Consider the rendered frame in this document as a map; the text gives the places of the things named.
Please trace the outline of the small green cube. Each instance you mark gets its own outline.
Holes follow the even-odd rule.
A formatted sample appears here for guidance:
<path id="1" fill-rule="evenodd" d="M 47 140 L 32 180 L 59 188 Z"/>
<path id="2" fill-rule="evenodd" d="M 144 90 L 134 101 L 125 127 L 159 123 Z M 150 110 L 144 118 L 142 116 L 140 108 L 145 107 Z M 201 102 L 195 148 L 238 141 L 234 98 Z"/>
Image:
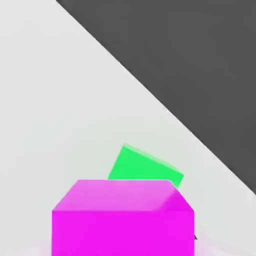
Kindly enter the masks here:
<path id="1" fill-rule="evenodd" d="M 109 180 L 169 180 L 178 188 L 184 174 L 176 167 L 128 143 L 123 144 Z"/>

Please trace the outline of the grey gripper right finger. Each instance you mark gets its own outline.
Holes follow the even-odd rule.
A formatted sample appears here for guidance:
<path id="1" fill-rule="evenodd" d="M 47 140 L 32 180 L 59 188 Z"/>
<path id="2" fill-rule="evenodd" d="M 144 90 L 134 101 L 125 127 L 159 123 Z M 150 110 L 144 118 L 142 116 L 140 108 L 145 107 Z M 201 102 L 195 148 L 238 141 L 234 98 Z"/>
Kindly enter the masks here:
<path id="1" fill-rule="evenodd" d="M 194 235 L 194 256 L 213 256 L 210 244 L 204 238 Z"/>

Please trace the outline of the small magenta cube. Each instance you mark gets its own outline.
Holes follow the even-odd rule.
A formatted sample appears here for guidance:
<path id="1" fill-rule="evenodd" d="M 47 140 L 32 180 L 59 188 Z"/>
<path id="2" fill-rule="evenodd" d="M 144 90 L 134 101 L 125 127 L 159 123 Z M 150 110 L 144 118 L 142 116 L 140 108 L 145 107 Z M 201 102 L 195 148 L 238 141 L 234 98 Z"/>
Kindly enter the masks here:
<path id="1" fill-rule="evenodd" d="M 51 256 L 195 256 L 195 212 L 169 180 L 81 179 L 52 210 Z"/>

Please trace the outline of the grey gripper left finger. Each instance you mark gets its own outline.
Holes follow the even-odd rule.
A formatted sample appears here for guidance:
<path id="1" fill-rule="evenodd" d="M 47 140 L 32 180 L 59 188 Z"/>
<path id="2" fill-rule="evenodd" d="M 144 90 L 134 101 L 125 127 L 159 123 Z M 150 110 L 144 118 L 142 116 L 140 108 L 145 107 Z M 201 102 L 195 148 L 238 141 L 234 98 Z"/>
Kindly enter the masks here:
<path id="1" fill-rule="evenodd" d="M 52 256 L 52 244 L 44 241 L 35 250 L 35 256 Z"/>

